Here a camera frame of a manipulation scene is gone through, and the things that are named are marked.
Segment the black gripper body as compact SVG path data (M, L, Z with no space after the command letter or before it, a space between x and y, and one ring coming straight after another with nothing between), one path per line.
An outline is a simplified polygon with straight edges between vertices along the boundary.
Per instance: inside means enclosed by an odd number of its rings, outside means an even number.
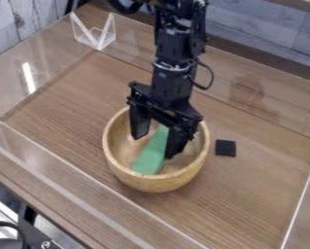
M149 85L133 81L127 103L149 110L151 120L171 127L177 124L201 122L199 111L190 104L198 67L191 63L171 67L154 63L153 81Z

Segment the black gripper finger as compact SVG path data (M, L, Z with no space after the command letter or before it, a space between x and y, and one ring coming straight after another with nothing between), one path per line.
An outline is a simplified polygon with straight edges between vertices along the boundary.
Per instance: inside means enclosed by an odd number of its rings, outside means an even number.
M141 139L150 132L151 115L149 110L135 103L130 105L130 127L135 140Z
M186 124L175 124L169 128L165 148L165 157L167 159L171 159L185 150L187 142L194 139L198 125L198 122L190 122Z

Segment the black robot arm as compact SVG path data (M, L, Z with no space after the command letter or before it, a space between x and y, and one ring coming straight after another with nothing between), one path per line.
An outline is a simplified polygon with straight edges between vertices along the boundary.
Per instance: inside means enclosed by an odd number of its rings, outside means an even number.
M205 16L208 0L109 0L123 14L131 15L145 6L155 9L155 61L153 81L129 84L130 128L134 139L149 134L151 121L169 128L165 156L179 154L198 132L202 115L190 98L197 70L205 52Z

